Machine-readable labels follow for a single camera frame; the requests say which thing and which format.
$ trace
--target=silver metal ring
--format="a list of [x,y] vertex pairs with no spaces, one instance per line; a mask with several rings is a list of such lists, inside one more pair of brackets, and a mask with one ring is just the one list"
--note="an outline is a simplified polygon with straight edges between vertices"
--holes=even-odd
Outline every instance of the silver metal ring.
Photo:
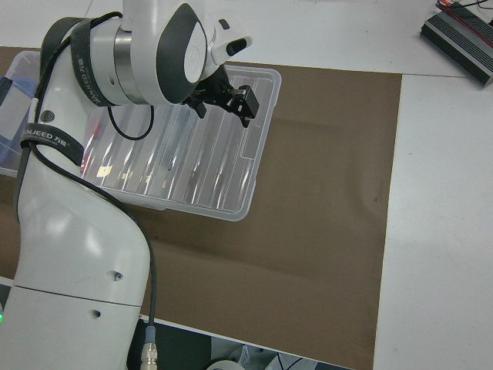
[[115,69],[119,84],[127,97],[135,104],[149,104],[139,88],[132,71],[132,60],[130,58],[130,45],[132,44],[132,33],[118,28],[115,35]]

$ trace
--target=brown cardboard sheet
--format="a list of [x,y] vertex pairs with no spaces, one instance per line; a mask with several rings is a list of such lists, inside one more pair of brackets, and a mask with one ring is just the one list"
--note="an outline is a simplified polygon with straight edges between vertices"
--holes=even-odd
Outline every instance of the brown cardboard sheet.
[[[0,73],[17,51],[0,48]],[[401,76],[274,68],[283,84],[244,220],[133,207],[156,250],[157,316],[371,369]],[[13,181],[0,187],[12,278]]]

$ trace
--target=red wire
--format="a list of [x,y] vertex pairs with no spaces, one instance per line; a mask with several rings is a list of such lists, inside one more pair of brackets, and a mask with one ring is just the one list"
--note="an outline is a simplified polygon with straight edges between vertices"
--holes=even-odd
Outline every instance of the red wire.
[[479,33],[478,31],[476,31],[475,29],[473,29],[470,25],[468,25],[466,22],[464,22],[459,16],[457,16],[456,14],[454,14],[451,10],[448,9],[448,6],[445,6],[445,5],[437,5],[437,7],[440,9],[440,10],[443,10],[444,12],[446,12],[447,14],[449,14],[453,19],[457,20],[459,23],[461,23],[465,28],[467,28],[469,31],[471,31],[472,33],[474,33],[477,37],[479,37],[481,40],[483,40],[484,42],[486,42],[490,47],[493,48],[493,42],[491,42],[490,40],[486,39],[481,33]]

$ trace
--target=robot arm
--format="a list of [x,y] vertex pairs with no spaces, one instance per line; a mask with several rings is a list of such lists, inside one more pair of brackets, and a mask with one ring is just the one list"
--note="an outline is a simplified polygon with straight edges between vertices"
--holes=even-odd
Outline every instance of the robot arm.
[[[22,246],[0,325],[2,369],[125,368],[149,249],[135,220],[77,180],[77,153],[64,151],[80,146],[92,112],[185,103],[203,116],[209,103],[244,126],[257,112],[250,88],[234,89],[223,69],[251,43],[234,18],[212,13],[204,0],[125,0],[123,11],[61,20],[43,42],[49,73],[29,113],[29,122],[43,124],[32,126],[19,171]],[[157,368],[153,346],[145,350],[142,368]]]

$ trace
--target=white table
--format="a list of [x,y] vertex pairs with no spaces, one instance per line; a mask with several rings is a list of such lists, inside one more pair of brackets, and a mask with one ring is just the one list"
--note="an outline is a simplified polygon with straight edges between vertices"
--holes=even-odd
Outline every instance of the white table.
[[[238,60],[406,75],[374,368],[491,368],[493,89],[436,77],[464,74],[418,37],[433,1],[207,1],[234,7],[252,30],[255,46]],[[0,45],[39,47],[62,16],[118,8],[4,0]]]

